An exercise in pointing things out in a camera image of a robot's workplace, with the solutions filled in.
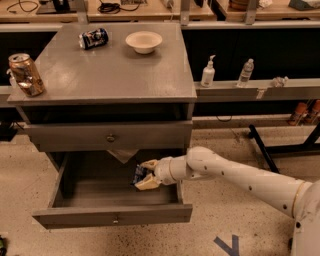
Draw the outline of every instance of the bowl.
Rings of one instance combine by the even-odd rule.
[[[139,31],[127,36],[126,43],[137,53],[148,54],[155,50],[162,42],[162,37],[154,32]]]

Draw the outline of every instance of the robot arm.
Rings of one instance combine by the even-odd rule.
[[[153,174],[136,184],[140,190],[216,176],[228,180],[296,220],[291,255],[320,255],[320,182],[313,184],[229,161],[204,147],[144,165]]]

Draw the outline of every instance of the gray cabinet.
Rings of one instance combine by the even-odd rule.
[[[104,27],[106,46],[81,50],[81,32]],[[159,33],[148,55],[126,45],[133,32]],[[49,206],[34,218],[46,228],[187,222],[181,184],[138,191],[137,163],[179,155],[189,146],[196,92],[179,24],[65,25],[36,65],[46,91],[15,88],[8,102],[30,140],[59,176]],[[138,150],[123,164],[109,150]]]

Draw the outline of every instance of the floor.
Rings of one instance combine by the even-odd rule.
[[[314,126],[289,127],[283,117],[195,119],[191,145],[265,168],[248,138],[256,125],[266,145],[302,143]],[[320,178],[320,155],[281,157],[282,174]],[[221,178],[184,182],[184,202],[193,204],[190,223],[46,230],[32,218],[45,209],[57,172],[22,130],[0,142],[0,235],[8,256],[28,255],[290,255],[294,221]]]

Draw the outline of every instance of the white pump bottle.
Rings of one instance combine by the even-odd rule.
[[[213,68],[213,58],[216,55],[211,55],[210,60],[208,61],[208,65],[203,69],[201,85],[204,87],[210,87],[213,83],[213,77],[215,74],[215,69]]]

